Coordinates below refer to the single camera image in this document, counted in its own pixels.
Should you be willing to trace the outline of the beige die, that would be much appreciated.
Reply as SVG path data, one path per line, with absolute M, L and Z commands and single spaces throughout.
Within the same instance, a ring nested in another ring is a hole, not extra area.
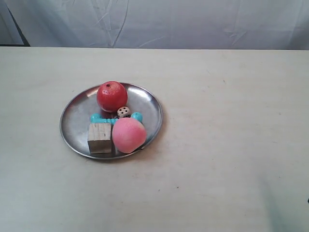
M 118 118 L 131 117 L 131 110 L 127 106 L 122 106 L 117 110 Z

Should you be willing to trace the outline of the pink foam peach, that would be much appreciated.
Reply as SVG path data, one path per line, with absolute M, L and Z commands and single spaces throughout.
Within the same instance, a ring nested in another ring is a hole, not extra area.
M 126 154 L 143 145 L 146 137 L 145 127 L 134 118 L 120 118 L 112 129 L 112 140 L 115 147 Z

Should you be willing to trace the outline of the teal toy bone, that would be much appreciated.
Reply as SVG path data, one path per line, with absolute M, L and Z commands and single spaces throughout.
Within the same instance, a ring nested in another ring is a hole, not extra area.
M 131 115 L 129 115 L 128 117 L 134 118 L 137 121 L 139 121 L 140 123 L 143 120 L 143 116 L 139 112 L 134 112 Z M 110 123 L 110 124 L 114 125 L 117 120 L 118 120 L 117 118 L 103 118 L 100 114 L 92 114 L 90 116 L 90 123 Z

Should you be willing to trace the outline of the wooden block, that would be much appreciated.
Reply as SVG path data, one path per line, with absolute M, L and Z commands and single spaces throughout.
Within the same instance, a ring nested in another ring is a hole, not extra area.
M 112 152 L 111 123 L 91 123 L 88 129 L 87 143 L 91 154 Z

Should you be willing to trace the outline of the grey backdrop cloth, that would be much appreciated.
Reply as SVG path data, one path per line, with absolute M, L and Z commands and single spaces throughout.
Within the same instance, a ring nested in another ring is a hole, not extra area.
M 306 0 L 3 0 L 0 42 L 41 47 L 309 47 Z

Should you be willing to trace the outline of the round metal plate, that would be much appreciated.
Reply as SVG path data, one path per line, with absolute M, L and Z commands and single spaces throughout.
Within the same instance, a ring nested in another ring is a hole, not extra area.
M 88 88 L 75 96 L 65 107 L 60 118 L 60 132 L 65 143 L 76 153 L 96 160 L 114 160 L 130 156 L 142 151 L 159 134 L 163 124 L 163 109 L 160 101 L 150 91 L 134 84 L 122 83 L 127 90 L 127 106 L 132 112 L 143 116 L 142 124 L 147 131 L 143 145 L 135 151 L 125 154 L 112 147 L 111 153 L 91 154 L 87 137 L 92 114 L 100 114 L 103 118 L 116 118 L 117 114 L 101 110 L 97 104 L 96 94 L 100 85 Z

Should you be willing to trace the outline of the red toy orange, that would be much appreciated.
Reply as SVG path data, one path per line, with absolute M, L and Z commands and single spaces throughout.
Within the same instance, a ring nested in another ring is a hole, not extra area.
M 99 107 L 108 113 L 116 112 L 125 106 L 128 95 L 125 87 L 116 81 L 103 83 L 97 91 L 97 103 Z

